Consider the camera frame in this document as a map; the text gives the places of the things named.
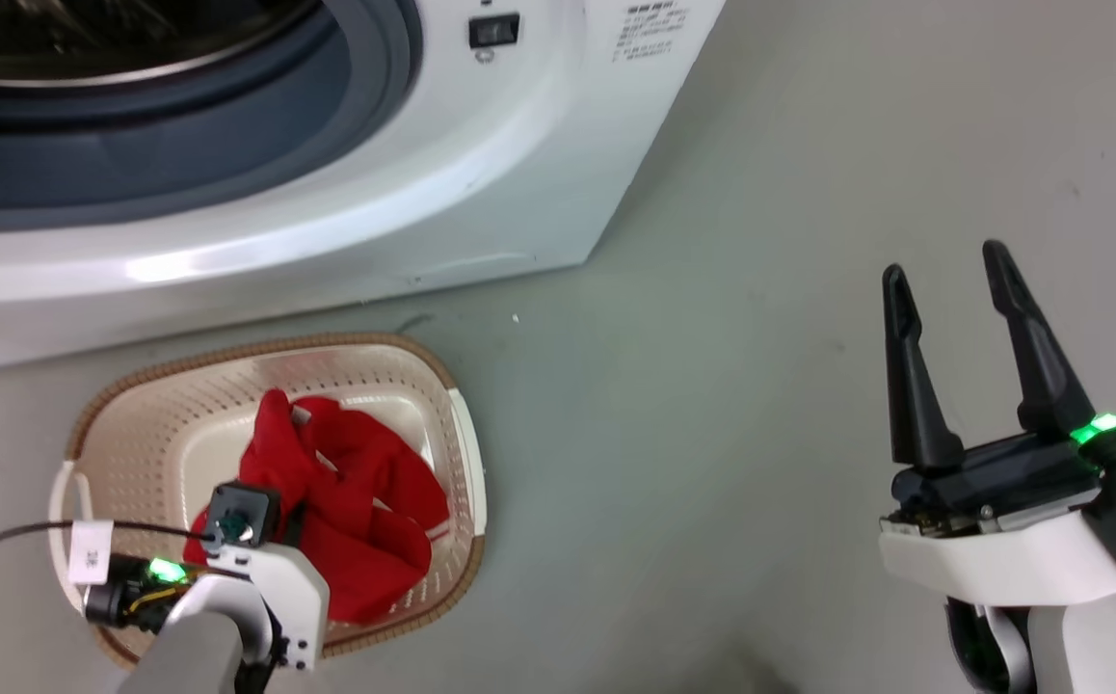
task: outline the basket rim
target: basket rim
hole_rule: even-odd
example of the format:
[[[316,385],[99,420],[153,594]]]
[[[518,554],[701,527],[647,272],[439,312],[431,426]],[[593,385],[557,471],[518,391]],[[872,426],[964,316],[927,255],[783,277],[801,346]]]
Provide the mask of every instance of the basket rim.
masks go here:
[[[66,444],[66,460],[78,461],[79,457],[81,457],[83,445],[87,442],[87,434],[90,432],[92,425],[95,425],[95,418],[98,417],[99,413],[104,412],[104,408],[107,407],[112,401],[116,399],[117,396],[121,396],[127,391],[134,389],[136,386],[143,386],[144,384],[160,380],[162,378],[169,378],[172,377],[172,375],[187,370],[210,367],[211,365],[222,365],[227,364],[227,362],[235,362],[238,359],[278,355],[278,353],[283,351],[314,350],[315,348],[320,347],[360,346],[360,344],[382,344],[383,346],[398,347],[401,350],[412,351],[414,356],[419,357],[422,362],[425,362],[425,365],[434,370],[434,374],[437,375],[439,380],[444,387],[449,391],[455,387],[454,379],[451,377],[451,372],[448,370],[448,367],[439,360],[432,351],[421,346],[421,344],[416,343],[415,339],[402,335],[394,335],[389,332],[328,332],[285,339],[269,339],[269,341],[246,344],[241,347],[227,348],[227,350],[206,351],[202,353],[202,355],[166,362],[163,365],[154,365],[153,367],[138,369],[129,375],[126,375],[126,377],[117,379],[117,382],[114,382],[112,386],[105,387],[104,391],[100,391],[99,394],[92,398],[87,406],[83,408],[81,414],[78,416],[78,421],[74,423],[74,430],[70,431],[68,444]],[[334,643],[326,643],[323,649],[323,657],[329,658],[334,657],[334,655],[350,654],[350,652],[368,648],[368,646],[376,645],[376,643],[389,640],[391,638],[403,636],[410,632],[416,632],[417,628],[422,628],[431,623],[434,623],[435,619],[439,619],[442,615],[451,611],[452,607],[455,606],[455,603],[460,601],[460,598],[464,597],[465,592],[469,592],[469,588],[471,587],[471,584],[473,584],[477,572],[480,570],[483,553],[484,536],[480,534],[473,537],[473,540],[471,540],[469,561],[464,565],[464,570],[461,572],[460,580],[456,581],[454,588],[452,588],[451,592],[448,594],[446,598],[435,603],[429,610],[417,614],[412,618],[404,619],[398,624],[386,625],[386,627],[372,629],[372,632],[365,634],[350,636]],[[127,669],[132,669],[136,666],[138,663],[138,655],[126,648],[126,646],[123,646],[122,643],[113,636],[113,633],[108,628],[92,627],[92,629],[95,632],[96,643],[98,643],[100,650],[104,650],[105,654],[114,661],[114,663],[117,663],[118,666]]]

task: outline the red cloth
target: red cloth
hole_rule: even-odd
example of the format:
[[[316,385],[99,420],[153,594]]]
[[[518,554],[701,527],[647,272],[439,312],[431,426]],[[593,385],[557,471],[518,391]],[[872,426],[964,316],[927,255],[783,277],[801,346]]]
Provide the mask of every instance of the red cloth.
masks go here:
[[[308,422],[295,425],[283,392],[263,395],[238,479],[277,489],[281,518],[306,501],[300,549],[328,581],[329,618],[372,623],[425,578],[427,532],[448,521],[446,493],[425,461],[376,418],[326,398],[295,405],[310,414]],[[204,509],[194,532],[205,527]],[[206,562],[196,540],[185,543],[184,557]]]

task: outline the black cable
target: black cable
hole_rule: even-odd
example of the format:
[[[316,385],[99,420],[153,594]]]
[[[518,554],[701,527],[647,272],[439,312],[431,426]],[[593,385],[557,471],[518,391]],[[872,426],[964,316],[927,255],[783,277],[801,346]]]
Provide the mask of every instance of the black cable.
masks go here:
[[[74,521],[47,521],[47,522],[33,522],[30,524],[20,524],[17,528],[9,528],[9,530],[0,531],[0,541],[10,540],[11,537],[18,537],[21,534],[29,534],[30,532],[39,532],[44,530],[59,530],[59,528],[73,527]],[[170,528],[165,524],[154,524],[150,522],[138,522],[138,521],[113,521],[113,528],[121,528],[122,530],[144,530],[147,532],[158,532],[161,534],[175,534],[179,537],[186,537],[189,540],[214,540],[215,537],[212,534],[202,534],[200,532],[191,532],[187,530],[180,530],[180,528]]]

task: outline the perforated plastic basket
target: perforated plastic basket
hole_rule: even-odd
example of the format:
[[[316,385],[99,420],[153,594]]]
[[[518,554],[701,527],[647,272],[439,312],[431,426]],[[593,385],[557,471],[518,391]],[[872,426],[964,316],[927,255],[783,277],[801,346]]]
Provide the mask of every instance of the perforated plastic basket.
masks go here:
[[[70,435],[52,484],[52,520],[135,520],[189,528],[215,484],[237,476],[258,399],[272,387],[326,395],[398,432],[430,462],[448,493],[451,531],[434,540],[429,576],[372,627],[328,624],[324,657],[413,632],[451,610],[470,588],[484,543],[484,475],[469,408],[441,362],[394,335],[320,335],[223,350],[132,374],[96,396]],[[57,579],[68,533],[52,531]],[[184,541],[117,531],[114,550],[180,560]],[[137,629],[97,627],[100,646],[131,667],[152,643]]]

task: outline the white label tag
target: white label tag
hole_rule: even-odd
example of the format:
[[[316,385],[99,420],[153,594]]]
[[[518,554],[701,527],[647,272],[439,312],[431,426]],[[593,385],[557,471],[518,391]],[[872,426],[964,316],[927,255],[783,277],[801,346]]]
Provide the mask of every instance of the white label tag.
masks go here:
[[[69,584],[107,584],[112,553],[113,521],[75,521],[69,531]]]

